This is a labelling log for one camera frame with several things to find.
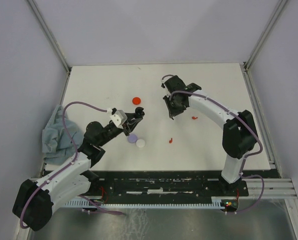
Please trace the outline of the purple earbud charging case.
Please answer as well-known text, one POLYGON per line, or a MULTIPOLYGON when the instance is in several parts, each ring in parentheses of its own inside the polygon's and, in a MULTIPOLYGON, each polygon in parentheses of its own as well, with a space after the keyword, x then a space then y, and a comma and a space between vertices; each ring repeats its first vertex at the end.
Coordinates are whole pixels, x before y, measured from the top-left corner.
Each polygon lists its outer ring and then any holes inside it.
POLYGON ((131 133, 128 137, 127 137, 127 141, 130 143, 130 144, 135 144, 138 140, 138 137, 136 134, 134 133, 131 133))

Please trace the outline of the white earbud charging case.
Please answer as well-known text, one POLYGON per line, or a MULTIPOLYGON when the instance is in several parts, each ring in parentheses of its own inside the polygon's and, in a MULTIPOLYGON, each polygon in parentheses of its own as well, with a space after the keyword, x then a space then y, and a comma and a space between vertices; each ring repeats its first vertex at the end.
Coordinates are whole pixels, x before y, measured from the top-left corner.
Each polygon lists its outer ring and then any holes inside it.
POLYGON ((135 144, 138 148, 144 148, 146 146, 146 141, 144 139, 138 139, 135 144))

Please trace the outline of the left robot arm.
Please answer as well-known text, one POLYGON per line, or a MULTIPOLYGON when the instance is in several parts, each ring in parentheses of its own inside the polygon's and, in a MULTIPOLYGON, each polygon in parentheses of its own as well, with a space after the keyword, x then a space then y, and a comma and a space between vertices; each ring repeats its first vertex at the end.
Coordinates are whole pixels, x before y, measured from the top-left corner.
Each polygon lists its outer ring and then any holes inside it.
POLYGON ((104 156, 102 147, 121 133, 129 136, 144 115, 142 107, 137 107, 133 113, 115 109, 106 126, 98 121, 90 122, 73 157, 44 177, 25 180, 12 208, 20 227, 38 231, 71 199, 84 193, 95 195, 100 189, 99 177, 90 169, 104 156))

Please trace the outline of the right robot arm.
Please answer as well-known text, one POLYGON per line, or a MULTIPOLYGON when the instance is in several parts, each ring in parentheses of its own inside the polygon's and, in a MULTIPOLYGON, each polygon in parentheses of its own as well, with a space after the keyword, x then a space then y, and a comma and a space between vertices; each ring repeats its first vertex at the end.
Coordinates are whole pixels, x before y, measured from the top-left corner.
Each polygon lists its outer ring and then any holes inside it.
POLYGON ((236 111, 224 106, 209 97, 199 85, 186 85, 177 75, 163 76, 161 87, 168 92, 163 100, 169 118, 174 119, 191 108, 207 116, 222 129, 222 148, 226 152, 226 159, 218 189, 225 196, 231 195, 237 189, 236 182, 243 176, 247 158, 263 151, 253 114, 248 110, 236 111))

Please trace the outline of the orange earbud charging case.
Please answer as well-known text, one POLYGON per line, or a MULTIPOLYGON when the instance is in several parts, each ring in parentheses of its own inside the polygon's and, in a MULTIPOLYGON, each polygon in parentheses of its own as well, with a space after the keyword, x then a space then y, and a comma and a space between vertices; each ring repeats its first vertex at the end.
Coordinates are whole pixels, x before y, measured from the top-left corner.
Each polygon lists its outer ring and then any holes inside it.
POLYGON ((140 97, 134 97, 134 98, 132 99, 132 103, 133 103, 134 105, 140 105, 141 102, 142 102, 142 100, 141 100, 140 97))

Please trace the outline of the light blue cloth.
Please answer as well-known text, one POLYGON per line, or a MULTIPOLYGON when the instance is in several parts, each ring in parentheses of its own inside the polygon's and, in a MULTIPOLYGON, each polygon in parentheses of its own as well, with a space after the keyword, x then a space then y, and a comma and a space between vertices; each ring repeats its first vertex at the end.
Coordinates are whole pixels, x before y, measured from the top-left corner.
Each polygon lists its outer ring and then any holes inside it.
POLYGON ((75 154, 74 141, 79 148, 83 143, 84 134, 76 123, 64 116, 63 107, 57 105, 42 130, 42 153, 46 164, 60 166, 75 154))

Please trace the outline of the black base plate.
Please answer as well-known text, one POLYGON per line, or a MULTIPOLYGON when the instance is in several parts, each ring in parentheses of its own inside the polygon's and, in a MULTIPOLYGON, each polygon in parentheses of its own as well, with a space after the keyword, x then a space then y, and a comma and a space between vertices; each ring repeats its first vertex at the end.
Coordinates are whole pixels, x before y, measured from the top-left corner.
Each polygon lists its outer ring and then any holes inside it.
POLYGON ((109 197, 124 195, 193 195, 199 197, 247 197, 247 183, 239 180, 232 188, 219 180, 220 171, 96 171, 96 187, 85 196, 109 197))

